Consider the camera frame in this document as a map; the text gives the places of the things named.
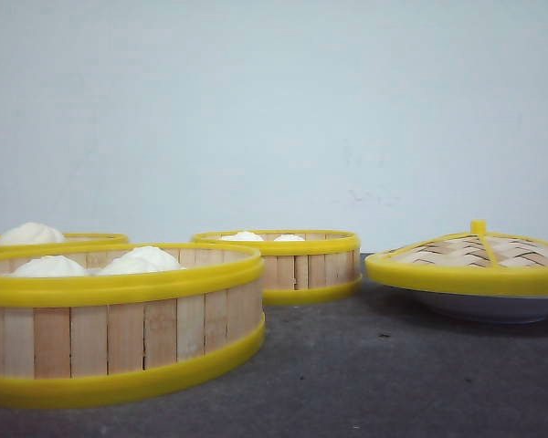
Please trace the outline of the white bun front left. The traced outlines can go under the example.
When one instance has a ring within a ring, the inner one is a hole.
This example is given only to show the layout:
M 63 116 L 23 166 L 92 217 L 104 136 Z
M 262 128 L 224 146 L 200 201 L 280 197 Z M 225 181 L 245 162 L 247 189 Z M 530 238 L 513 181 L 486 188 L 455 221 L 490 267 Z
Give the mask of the white bun front left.
M 63 255 L 45 255 L 19 266 L 11 273 L 11 276 L 42 278 L 86 276 L 87 274 L 87 269 L 72 259 Z

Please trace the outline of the white bun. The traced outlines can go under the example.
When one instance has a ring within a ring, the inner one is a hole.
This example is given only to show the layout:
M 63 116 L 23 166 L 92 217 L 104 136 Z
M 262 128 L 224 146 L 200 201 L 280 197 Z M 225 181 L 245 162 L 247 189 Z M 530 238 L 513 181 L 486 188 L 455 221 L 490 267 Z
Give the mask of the white bun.
M 177 258 L 157 246 L 138 246 L 128 253 L 114 258 L 97 272 L 98 276 L 147 274 L 184 267 Z
M 224 241 L 239 241 L 239 242 L 263 242 L 264 241 L 264 238 L 261 235 L 248 230 L 236 232 L 231 235 L 221 235 L 220 239 Z
M 19 266 L 11 273 L 11 276 L 42 278 L 86 276 L 87 274 L 87 269 L 72 259 L 63 255 L 45 255 Z
M 305 237 L 297 234 L 281 234 L 274 239 L 275 242 L 304 242 Z

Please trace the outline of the white bun middle left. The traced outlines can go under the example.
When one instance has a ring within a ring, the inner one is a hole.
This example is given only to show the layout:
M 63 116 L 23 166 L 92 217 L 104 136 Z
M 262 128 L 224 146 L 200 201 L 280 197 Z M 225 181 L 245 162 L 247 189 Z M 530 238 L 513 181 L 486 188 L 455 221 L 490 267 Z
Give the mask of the white bun middle left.
M 264 241 L 264 238 L 261 235 L 248 230 L 236 232 L 231 235 L 221 235 L 220 239 L 224 241 L 239 241 L 239 242 L 263 242 Z

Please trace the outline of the white bun middle right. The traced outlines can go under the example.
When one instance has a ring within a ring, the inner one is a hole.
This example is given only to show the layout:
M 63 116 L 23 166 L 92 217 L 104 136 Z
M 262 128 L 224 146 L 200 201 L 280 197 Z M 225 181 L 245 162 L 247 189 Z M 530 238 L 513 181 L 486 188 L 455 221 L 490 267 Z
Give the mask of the white bun middle right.
M 275 242 L 304 242 L 305 237 L 297 234 L 281 234 L 274 239 Z

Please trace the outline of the white bun rear basket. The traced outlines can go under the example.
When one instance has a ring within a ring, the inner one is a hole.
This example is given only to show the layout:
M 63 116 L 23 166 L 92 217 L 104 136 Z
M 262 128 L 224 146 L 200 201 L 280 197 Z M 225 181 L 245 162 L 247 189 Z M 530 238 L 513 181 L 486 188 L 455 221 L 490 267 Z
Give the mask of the white bun rear basket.
M 26 222 L 0 234 L 0 245 L 45 245 L 66 241 L 56 228 L 47 224 Z

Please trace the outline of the white shallow plate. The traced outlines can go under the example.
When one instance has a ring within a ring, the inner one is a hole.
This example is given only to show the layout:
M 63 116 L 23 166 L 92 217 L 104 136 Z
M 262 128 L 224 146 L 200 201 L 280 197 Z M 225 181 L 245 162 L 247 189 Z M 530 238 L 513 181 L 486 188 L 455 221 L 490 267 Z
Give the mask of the white shallow plate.
M 486 296 L 405 289 L 430 310 L 452 318 L 495 324 L 528 324 L 548 318 L 548 296 Z

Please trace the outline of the white bun front right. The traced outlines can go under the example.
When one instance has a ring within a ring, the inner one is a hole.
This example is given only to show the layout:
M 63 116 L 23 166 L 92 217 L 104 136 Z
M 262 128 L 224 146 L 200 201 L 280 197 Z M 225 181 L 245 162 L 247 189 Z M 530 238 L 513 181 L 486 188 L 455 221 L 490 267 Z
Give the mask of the white bun front right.
M 177 258 L 157 246 L 138 246 L 128 253 L 114 258 L 97 272 L 98 276 L 147 274 L 184 267 Z

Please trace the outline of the woven bamboo steamer lid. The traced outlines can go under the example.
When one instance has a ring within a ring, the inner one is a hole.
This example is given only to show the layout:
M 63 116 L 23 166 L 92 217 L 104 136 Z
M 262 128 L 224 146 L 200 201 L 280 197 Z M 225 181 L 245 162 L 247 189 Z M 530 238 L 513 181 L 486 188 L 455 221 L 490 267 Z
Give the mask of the woven bamboo steamer lid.
M 460 296 L 548 298 L 548 241 L 493 232 L 485 221 L 470 229 L 369 255 L 376 283 Z

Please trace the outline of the bamboo steamer basket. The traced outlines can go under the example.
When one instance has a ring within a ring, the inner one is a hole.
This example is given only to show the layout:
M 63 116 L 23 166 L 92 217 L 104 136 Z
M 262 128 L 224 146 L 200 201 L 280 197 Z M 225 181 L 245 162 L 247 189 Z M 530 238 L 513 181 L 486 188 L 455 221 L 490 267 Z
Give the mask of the bamboo steamer basket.
M 263 242 L 224 241 L 221 235 L 248 230 Z M 297 234 L 304 242 L 275 242 L 281 234 Z M 362 283 L 357 234 L 324 229 L 242 229 L 198 233 L 196 243 L 230 243 L 256 248 L 265 264 L 263 303 L 302 305 L 352 295 Z
M 36 250 L 0 254 L 0 406 L 76 408 L 209 381 L 265 337 L 257 249 L 164 246 L 181 268 L 100 276 L 127 245 L 71 247 L 86 276 L 17 277 Z
M 58 245 L 111 245 L 129 243 L 129 237 L 117 233 L 65 233 Z M 0 250 L 19 249 L 21 245 L 0 245 Z

